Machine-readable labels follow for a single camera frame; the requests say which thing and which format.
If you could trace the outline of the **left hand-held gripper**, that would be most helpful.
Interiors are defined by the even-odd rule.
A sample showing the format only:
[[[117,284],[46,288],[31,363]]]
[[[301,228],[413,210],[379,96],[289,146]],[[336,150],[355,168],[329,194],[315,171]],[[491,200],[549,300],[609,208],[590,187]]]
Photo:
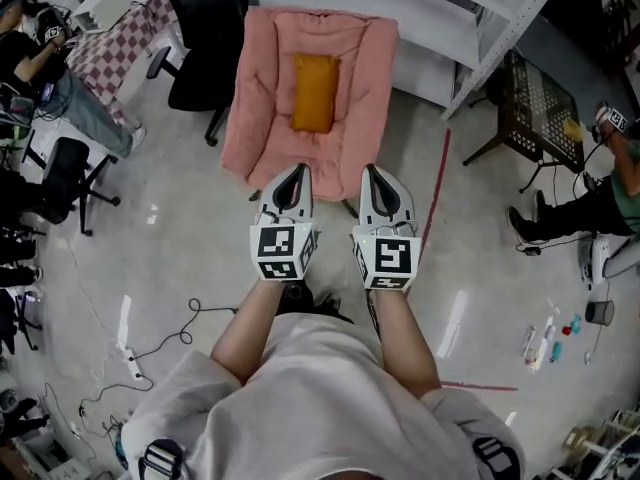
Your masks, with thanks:
[[[313,221],[293,217],[313,214],[312,176],[300,163],[274,177],[263,189],[260,212],[250,227],[251,259],[261,280],[303,280],[317,248]]]

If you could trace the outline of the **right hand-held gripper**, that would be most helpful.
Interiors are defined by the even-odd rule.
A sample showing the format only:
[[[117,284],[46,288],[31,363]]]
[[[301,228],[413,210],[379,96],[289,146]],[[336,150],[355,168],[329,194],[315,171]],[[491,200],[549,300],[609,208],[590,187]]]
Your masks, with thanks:
[[[406,292],[417,276],[421,238],[408,188],[390,172],[368,164],[361,176],[359,216],[351,233],[364,288]]]

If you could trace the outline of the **orange cushion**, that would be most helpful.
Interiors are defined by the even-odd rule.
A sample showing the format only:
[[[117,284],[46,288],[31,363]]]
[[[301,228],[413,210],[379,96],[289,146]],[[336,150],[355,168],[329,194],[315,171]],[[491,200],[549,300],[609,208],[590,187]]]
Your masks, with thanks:
[[[294,67],[296,86],[291,128],[326,134],[334,122],[340,59],[296,53]]]

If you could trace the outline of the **person's right forearm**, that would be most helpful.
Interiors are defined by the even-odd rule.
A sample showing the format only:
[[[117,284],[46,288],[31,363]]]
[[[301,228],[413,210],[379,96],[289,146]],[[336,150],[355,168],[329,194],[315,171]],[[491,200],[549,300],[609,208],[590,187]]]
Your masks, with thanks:
[[[376,290],[384,368],[420,399],[442,387],[434,356],[401,291]]]

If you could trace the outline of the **person's left forearm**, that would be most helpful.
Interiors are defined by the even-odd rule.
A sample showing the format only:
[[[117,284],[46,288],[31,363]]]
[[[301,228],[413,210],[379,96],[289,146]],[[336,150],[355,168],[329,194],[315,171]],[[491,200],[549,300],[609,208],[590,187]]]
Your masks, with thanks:
[[[245,384],[258,370],[284,284],[258,280],[215,343],[210,357]]]

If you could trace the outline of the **person's left black shoe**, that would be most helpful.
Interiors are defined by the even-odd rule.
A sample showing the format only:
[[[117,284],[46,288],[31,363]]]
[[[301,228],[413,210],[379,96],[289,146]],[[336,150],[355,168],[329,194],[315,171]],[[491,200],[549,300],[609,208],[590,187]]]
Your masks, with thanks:
[[[301,281],[291,281],[284,284],[279,301],[277,315],[297,313],[304,308],[305,284]]]

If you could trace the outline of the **person's black shoe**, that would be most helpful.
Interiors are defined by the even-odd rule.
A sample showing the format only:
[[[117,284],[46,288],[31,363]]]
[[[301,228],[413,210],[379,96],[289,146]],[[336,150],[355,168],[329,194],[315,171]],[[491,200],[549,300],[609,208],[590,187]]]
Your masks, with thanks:
[[[304,308],[305,284],[301,281],[291,281],[284,284],[279,301],[277,315],[297,313]]]
[[[341,298],[329,293],[315,305],[314,310],[316,314],[329,316],[353,324],[353,321],[350,318],[341,314],[340,307]]]

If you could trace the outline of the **person's right black shoe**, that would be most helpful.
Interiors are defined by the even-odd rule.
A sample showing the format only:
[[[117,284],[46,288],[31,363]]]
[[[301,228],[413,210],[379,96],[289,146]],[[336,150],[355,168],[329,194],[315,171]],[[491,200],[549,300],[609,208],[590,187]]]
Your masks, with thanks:
[[[340,307],[341,298],[329,293],[315,305],[314,310],[316,314],[329,316],[353,324],[353,321],[350,318],[341,314]]]

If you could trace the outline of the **black office chair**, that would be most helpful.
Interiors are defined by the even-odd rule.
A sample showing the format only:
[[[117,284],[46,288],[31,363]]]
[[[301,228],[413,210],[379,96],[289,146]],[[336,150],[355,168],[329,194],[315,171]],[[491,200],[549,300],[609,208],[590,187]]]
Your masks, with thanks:
[[[29,212],[57,225],[66,220],[72,211],[79,210],[80,232],[87,237],[93,231],[87,227],[88,198],[93,197],[113,207],[121,204],[118,196],[107,197],[92,189],[93,183],[109,164],[119,159],[106,155],[95,167],[88,163],[89,146],[77,139],[60,137],[56,140],[49,159],[44,161],[31,147],[26,147],[23,159],[30,158],[43,170],[42,181],[36,185],[44,194]]]
[[[176,67],[168,60],[171,48],[160,49],[146,78],[154,79],[161,71],[174,78],[168,97],[170,108],[211,111],[213,116],[204,139],[215,146],[216,134],[234,97],[249,0],[169,0],[169,3],[178,18],[187,53]]]

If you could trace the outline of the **black metal mesh table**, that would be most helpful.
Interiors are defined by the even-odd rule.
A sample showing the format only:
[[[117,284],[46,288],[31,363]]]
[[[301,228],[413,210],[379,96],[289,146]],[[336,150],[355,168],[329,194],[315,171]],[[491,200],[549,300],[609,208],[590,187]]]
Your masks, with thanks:
[[[571,131],[581,125],[576,102],[551,76],[511,50],[486,89],[498,111],[497,131],[463,161],[465,166],[506,146],[536,164],[532,179],[544,168],[563,166],[574,174],[584,170],[584,146]]]

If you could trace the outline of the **person's grey shirt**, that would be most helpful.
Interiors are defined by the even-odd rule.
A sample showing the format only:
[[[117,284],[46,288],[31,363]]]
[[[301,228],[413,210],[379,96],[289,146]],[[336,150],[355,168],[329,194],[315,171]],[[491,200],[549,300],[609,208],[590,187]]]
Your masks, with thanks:
[[[416,398],[383,369],[374,336],[319,315],[277,317],[245,384],[188,353],[124,425],[130,468],[164,438],[183,451],[191,480],[524,478],[516,437],[474,394]]]

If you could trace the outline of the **white floor machine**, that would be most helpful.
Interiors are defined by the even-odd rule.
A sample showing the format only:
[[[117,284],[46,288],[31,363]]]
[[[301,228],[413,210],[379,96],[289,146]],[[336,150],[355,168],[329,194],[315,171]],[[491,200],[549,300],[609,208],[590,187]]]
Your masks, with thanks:
[[[593,288],[640,266],[640,233],[627,237],[616,249],[604,235],[579,241],[578,263],[582,281]]]

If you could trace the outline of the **white power strip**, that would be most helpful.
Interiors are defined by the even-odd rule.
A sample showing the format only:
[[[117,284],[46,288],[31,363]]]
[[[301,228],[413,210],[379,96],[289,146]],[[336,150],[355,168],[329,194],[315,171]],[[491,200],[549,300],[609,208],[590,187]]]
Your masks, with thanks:
[[[143,378],[143,375],[134,352],[129,348],[123,348],[122,354],[124,357],[124,363],[126,364],[132,378],[135,381],[140,381]]]

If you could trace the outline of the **pink checkered tablecloth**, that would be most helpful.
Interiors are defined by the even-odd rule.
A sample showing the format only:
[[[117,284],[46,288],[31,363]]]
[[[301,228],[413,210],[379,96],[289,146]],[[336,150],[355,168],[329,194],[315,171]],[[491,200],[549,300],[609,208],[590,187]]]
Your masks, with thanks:
[[[118,92],[134,62],[164,29],[177,21],[169,0],[132,0],[132,8],[107,32],[81,36],[67,57],[72,73],[130,130],[139,121],[126,111]]]

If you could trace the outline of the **white cabinet box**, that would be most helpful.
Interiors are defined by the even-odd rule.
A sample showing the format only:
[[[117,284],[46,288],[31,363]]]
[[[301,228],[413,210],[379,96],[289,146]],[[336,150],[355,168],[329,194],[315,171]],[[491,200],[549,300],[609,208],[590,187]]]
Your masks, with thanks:
[[[131,8],[129,0],[84,0],[71,14],[83,33],[109,31]]]

